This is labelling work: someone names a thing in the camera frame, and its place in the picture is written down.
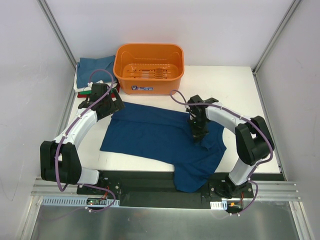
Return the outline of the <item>navy blue t-shirt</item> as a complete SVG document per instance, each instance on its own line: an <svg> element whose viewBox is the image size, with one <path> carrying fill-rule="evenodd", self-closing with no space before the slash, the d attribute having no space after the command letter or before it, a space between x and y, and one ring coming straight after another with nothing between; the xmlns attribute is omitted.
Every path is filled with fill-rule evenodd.
<svg viewBox="0 0 320 240"><path fill-rule="evenodd" d="M208 135L195 143L186 112L125 102L114 113L100 150L161 161L174 166L178 191L201 188L218 168L226 146L224 127L209 122Z"/></svg>

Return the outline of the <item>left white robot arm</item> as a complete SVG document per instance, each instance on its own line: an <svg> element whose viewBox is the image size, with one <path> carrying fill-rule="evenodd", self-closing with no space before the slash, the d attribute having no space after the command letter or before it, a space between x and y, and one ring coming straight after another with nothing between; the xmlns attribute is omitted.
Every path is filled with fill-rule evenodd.
<svg viewBox="0 0 320 240"><path fill-rule="evenodd" d="M81 165L78 148L98 121L124 108L117 88L106 83L94 83L91 94L79 104L72 122L54 140L45 140L40 145L41 178L66 185L88 184L94 194L102 194L106 188L105 181L99 178L98 170Z"/></svg>

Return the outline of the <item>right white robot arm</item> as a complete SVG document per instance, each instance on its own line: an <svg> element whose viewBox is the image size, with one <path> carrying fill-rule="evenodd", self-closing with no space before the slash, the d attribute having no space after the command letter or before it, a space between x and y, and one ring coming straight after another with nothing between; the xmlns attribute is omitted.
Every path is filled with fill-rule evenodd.
<svg viewBox="0 0 320 240"><path fill-rule="evenodd" d="M208 134L209 122L216 122L235 135L238 160L225 181L214 187L214 193L231 199L242 193L257 167L273 158L275 149L266 121L261 116L246 117L223 106L217 99L192 96L186 111L193 140L201 142Z"/></svg>

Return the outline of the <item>folded red t-shirt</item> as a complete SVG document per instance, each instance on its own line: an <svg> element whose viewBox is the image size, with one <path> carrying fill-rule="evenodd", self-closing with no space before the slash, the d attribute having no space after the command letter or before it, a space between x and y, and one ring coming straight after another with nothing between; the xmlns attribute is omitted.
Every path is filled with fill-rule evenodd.
<svg viewBox="0 0 320 240"><path fill-rule="evenodd" d="M120 85L117 85L114 89L116 89L117 92L120 91ZM87 96L89 96L91 94L91 90L86 90L86 91L80 91L77 93L77 97L78 98L86 98ZM115 94L114 94L114 91L111 92L111 97L112 98L115 98Z"/></svg>

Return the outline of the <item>folded green t-shirt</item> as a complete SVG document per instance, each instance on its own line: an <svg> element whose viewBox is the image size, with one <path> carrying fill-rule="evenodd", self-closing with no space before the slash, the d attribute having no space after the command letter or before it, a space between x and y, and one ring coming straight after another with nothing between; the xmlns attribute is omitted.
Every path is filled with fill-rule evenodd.
<svg viewBox="0 0 320 240"><path fill-rule="evenodd" d="M113 87L113 89L119 92L120 85L116 85L115 87ZM91 94L92 89L90 87L85 87L85 88L76 89L75 92L77 93L78 98L84 98L84 96ZM112 98L114 98L114 91L112 90L110 92L111 93L109 94L112 96Z"/></svg>

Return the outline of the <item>orange plastic basket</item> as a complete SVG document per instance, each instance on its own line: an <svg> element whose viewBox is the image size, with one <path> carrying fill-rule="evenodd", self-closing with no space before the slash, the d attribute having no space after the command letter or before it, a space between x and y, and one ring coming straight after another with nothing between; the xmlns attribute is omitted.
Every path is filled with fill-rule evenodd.
<svg viewBox="0 0 320 240"><path fill-rule="evenodd" d="M113 73L128 95L169 95L180 87L184 51L171 43L128 43L118 48Z"/></svg>

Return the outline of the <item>folded light blue t-shirt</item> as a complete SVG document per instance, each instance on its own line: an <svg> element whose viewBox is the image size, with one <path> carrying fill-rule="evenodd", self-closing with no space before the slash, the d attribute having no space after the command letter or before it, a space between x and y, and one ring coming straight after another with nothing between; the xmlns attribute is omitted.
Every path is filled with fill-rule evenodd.
<svg viewBox="0 0 320 240"><path fill-rule="evenodd" d="M111 77L116 81L117 78L113 72L115 58L115 55L97 59L81 57L76 65L76 89L80 90L88 87L89 82L103 81L104 83L110 83L112 81Z"/></svg>

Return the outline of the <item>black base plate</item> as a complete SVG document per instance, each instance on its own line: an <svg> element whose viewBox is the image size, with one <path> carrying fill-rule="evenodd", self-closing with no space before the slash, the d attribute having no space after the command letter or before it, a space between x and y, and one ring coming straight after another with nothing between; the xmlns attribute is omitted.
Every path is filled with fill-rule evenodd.
<svg viewBox="0 0 320 240"><path fill-rule="evenodd" d="M198 190L187 193L176 189L173 172L103 170L97 186L112 191L121 207L209 209L211 202L222 200L215 190L226 176L215 173Z"/></svg>

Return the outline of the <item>left aluminium frame post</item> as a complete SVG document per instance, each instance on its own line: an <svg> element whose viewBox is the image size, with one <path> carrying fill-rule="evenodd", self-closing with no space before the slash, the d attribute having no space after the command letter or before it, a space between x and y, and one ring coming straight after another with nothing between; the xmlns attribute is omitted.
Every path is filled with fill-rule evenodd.
<svg viewBox="0 0 320 240"><path fill-rule="evenodd" d="M37 0L39 7L41 8L44 16L46 17L50 27L52 28L54 35L56 36L57 40L59 41L60 46L62 47L67 59L69 60L70 64L74 69L76 69L77 61L71 51L69 44L46 0Z"/></svg>

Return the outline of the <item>aluminium frame post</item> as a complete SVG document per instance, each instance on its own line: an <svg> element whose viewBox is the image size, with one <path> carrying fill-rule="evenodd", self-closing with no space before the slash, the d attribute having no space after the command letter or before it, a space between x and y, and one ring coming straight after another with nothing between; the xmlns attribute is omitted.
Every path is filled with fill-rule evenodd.
<svg viewBox="0 0 320 240"><path fill-rule="evenodd" d="M253 76L257 75L258 71L262 67L262 65L265 62L265 60L267 59L268 55L271 53L271 51L272 51L273 47L275 46L275 44L277 43L279 37L281 36L283 31L285 30L286 26L288 25L288 23L290 22L291 18L294 15L294 13L296 12L296 10L298 9L298 7L300 6L300 4L302 2L303 2L302 0L293 0L290 3L290 5L289 5L288 9L286 10L284 16L282 17L280 23L278 24L278 26L275 29L272 37L268 41L265 49L263 50L260 58L258 59L255 67L252 69Z"/></svg>
<svg viewBox="0 0 320 240"><path fill-rule="evenodd" d="M70 64L74 69L76 69L77 61L71 51L69 44L46 0L37 0L39 7L41 8L44 16L46 17L50 27L52 28L54 35L56 36L57 40L59 41L60 46L62 47L67 59L69 60Z"/></svg>

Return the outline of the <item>right aluminium frame post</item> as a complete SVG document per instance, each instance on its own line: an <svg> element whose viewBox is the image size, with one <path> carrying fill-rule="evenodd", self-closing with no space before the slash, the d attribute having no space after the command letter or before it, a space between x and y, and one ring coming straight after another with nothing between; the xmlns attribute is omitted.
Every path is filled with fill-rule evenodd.
<svg viewBox="0 0 320 240"><path fill-rule="evenodd" d="M284 16L282 17L280 23L278 24L278 26L275 29L272 37L268 41L265 49L263 50L260 58L258 59L255 67L252 69L253 76L257 75L258 71L262 67L262 65L265 62L265 60L267 59L268 55L271 53L271 51L272 51L273 47L275 46L275 44L277 43L279 37L281 36L283 31L285 30L286 26L288 25L288 23L290 22L291 18L294 15L294 13L296 12L296 10L298 9L298 7L300 6L300 4L302 2L303 2L302 0L293 0L290 3L290 5L289 5L288 9L286 10Z"/></svg>

